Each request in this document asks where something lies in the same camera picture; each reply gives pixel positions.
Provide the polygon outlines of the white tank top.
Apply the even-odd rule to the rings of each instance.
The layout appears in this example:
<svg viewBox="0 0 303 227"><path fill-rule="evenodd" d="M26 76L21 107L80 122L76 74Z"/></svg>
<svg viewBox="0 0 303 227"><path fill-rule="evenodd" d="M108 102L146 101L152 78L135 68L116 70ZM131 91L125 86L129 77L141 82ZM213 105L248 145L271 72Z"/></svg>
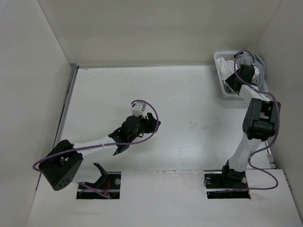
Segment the white tank top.
<svg viewBox="0 0 303 227"><path fill-rule="evenodd" d="M226 61L223 57L220 57L216 60L216 63L218 64L223 85L227 93L234 93L234 91L226 82L226 80L234 73L234 61L233 60Z"/></svg>

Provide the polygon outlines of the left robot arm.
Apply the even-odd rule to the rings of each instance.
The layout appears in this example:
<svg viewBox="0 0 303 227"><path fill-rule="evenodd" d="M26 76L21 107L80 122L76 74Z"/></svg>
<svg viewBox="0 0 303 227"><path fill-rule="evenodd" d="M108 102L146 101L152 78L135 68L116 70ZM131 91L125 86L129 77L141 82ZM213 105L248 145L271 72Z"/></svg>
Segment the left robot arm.
<svg viewBox="0 0 303 227"><path fill-rule="evenodd" d="M154 117L152 113L147 113L146 116L131 115L121 127L102 139L82 145L68 140L60 141L33 168L42 173L54 191L60 191L73 181L85 156L97 152L113 156L121 154L131 145L150 139L160 124L159 117Z"/></svg>

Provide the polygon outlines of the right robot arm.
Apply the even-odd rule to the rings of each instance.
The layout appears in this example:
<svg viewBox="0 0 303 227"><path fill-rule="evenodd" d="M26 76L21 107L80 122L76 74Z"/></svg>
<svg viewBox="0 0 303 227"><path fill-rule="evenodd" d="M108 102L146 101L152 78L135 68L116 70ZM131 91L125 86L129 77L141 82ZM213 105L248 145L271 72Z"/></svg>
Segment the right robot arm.
<svg viewBox="0 0 303 227"><path fill-rule="evenodd" d="M233 187L243 183L247 165L251 165L254 154L269 147L258 149L262 142L272 138L275 142L280 129L281 104L276 97L252 83L256 72L253 64L242 64L234 74L226 79L227 84L249 106L242 123L243 136L231 158L228 159L220 174L220 183L225 187Z"/></svg>

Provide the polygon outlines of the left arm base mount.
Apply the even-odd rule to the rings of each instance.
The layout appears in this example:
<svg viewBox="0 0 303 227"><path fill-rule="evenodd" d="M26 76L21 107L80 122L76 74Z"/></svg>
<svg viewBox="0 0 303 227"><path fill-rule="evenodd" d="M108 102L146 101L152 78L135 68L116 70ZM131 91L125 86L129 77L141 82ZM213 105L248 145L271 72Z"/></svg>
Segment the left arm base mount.
<svg viewBox="0 0 303 227"><path fill-rule="evenodd" d="M93 163L100 177L93 183L82 182L78 185L78 200L118 200L120 199L121 172L108 172L99 163Z"/></svg>

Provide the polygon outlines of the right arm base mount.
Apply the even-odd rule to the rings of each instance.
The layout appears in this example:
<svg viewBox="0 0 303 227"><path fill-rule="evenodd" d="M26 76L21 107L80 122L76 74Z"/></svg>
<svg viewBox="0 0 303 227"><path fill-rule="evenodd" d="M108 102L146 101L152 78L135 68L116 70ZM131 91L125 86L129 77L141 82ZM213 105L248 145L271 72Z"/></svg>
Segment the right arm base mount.
<svg viewBox="0 0 303 227"><path fill-rule="evenodd" d="M205 171L204 186L208 199L250 199L248 183L226 178L221 171Z"/></svg>

